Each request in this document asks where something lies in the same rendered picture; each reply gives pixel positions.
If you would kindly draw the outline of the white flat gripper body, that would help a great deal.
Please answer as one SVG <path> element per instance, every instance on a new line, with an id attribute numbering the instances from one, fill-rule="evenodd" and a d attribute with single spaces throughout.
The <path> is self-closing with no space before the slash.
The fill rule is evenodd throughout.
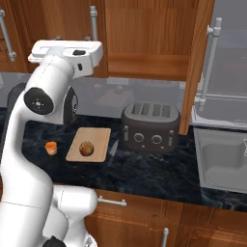
<path id="1" fill-rule="evenodd" d="M 102 43 L 100 41 L 55 41 L 40 40 L 36 41 L 28 61 L 39 63 L 52 47 L 63 47 L 63 55 L 73 62 L 89 57 L 96 67 L 99 65 L 103 55 Z"/>

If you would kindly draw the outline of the open wooden wall cabinet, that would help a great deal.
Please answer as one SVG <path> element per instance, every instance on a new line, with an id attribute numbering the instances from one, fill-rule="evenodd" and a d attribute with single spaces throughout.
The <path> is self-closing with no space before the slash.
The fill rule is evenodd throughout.
<path id="1" fill-rule="evenodd" d="M 199 0 L 105 0 L 109 74 L 186 79 Z"/>

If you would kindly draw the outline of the dark grey four-slot toaster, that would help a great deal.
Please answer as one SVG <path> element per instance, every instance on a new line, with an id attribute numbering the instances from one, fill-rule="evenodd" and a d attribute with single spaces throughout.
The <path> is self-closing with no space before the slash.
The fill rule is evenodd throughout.
<path id="1" fill-rule="evenodd" d="M 169 153 L 178 144 L 180 112 L 158 101 L 133 101 L 122 112 L 122 140 L 132 150 Z"/>

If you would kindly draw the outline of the small orange cup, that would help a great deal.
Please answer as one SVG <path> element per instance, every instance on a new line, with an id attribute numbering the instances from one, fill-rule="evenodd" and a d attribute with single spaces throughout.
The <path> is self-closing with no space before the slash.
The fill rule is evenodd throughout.
<path id="1" fill-rule="evenodd" d="M 49 155 L 55 155 L 57 153 L 57 143 L 56 142 L 47 142 L 44 145 L 46 152 Z"/>

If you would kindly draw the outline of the light wooden cutting board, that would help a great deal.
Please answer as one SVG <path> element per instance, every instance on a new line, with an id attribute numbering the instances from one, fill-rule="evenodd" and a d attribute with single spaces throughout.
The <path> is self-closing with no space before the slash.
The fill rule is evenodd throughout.
<path id="1" fill-rule="evenodd" d="M 103 162 L 106 158 L 111 129 L 103 127 L 80 127 L 71 143 L 66 156 L 71 162 Z M 89 156 L 81 154 L 79 147 L 84 142 L 94 146 L 94 152 Z"/>

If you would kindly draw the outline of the grey kitchen knife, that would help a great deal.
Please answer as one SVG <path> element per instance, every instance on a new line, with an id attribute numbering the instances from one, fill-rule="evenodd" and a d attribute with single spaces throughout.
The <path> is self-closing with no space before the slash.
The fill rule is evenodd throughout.
<path id="1" fill-rule="evenodd" d="M 113 159 L 114 159 L 114 156 L 116 154 L 116 151 L 117 151 L 117 148 L 118 148 L 118 144 L 119 144 L 119 140 L 117 140 L 112 149 L 110 150 L 109 154 L 110 154 L 110 158 L 109 158 L 109 162 L 108 162 L 108 166 L 111 166 L 112 162 L 113 162 Z"/>

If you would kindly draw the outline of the wooden drawer front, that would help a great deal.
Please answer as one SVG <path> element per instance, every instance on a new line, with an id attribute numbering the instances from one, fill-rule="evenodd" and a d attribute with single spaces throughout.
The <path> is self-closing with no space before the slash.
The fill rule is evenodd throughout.
<path id="1" fill-rule="evenodd" d="M 152 224 L 158 220 L 161 223 L 178 224 L 180 221 L 183 203 L 101 189 L 97 189 L 96 193 L 105 200 L 126 202 L 125 206 L 100 202 L 95 211 L 97 216 L 103 215 L 110 219 L 123 219 L 141 224 Z"/>

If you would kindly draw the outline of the brown round food item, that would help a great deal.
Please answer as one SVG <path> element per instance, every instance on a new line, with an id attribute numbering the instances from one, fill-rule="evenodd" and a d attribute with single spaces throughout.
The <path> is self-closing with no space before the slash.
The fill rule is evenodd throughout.
<path id="1" fill-rule="evenodd" d="M 83 156 L 90 156 L 94 153 L 95 148 L 91 142 L 83 142 L 79 146 L 79 151 Z"/>

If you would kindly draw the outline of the grey steel sink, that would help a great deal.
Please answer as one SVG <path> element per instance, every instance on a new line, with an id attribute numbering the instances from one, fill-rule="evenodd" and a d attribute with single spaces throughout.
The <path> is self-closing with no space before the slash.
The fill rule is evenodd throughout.
<path id="1" fill-rule="evenodd" d="M 194 129 L 200 185 L 247 194 L 247 133 Z"/>

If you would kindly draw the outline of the open wooden cabinet door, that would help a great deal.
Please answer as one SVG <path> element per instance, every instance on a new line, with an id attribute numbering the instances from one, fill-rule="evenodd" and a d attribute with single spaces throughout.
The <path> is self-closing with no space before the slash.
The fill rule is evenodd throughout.
<path id="1" fill-rule="evenodd" d="M 191 55 L 186 76 L 183 104 L 180 115 L 179 134 L 186 135 L 189 129 L 192 107 L 204 64 L 207 43 L 207 26 L 210 24 L 215 0 L 199 0 L 195 28 L 192 39 Z"/>

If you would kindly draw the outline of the closed wooden cabinet door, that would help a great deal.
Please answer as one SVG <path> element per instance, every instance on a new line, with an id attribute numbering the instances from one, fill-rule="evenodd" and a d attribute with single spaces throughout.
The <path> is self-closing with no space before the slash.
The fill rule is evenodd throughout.
<path id="1" fill-rule="evenodd" d="M 0 25 L 0 71 L 27 72 L 27 57 L 25 56 L 25 52 L 21 46 L 22 40 L 18 34 L 17 22 L 14 19 L 14 11 L 11 7 L 10 0 L 0 0 L 0 9 L 5 12 L 4 22 L 12 50 L 16 53 L 15 61 L 12 62 Z"/>
<path id="2" fill-rule="evenodd" d="M 103 58 L 94 77 L 107 77 L 107 42 L 104 0 L 28 0 L 28 31 L 32 42 L 38 40 L 84 41 L 93 35 L 90 7 L 97 10 L 97 37 L 103 44 Z"/>

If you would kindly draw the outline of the wooden base cupboard door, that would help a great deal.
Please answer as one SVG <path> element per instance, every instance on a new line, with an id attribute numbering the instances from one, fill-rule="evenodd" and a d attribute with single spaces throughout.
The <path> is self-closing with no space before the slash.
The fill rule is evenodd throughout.
<path id="1" fill-rule="evenodd" d="M 162 247 L 165 228 L 169 230 L 166 247 L 176 246 L 176 223 L 154 219 L 149 223 L 137 223 L 103 216 L 88 216 L 85 224 L 98 247 Z"/>
<path id="2" fill-rule="evenodd" d="M 247 212 L 185 204 L 176 247 L 247 247 Z"/>

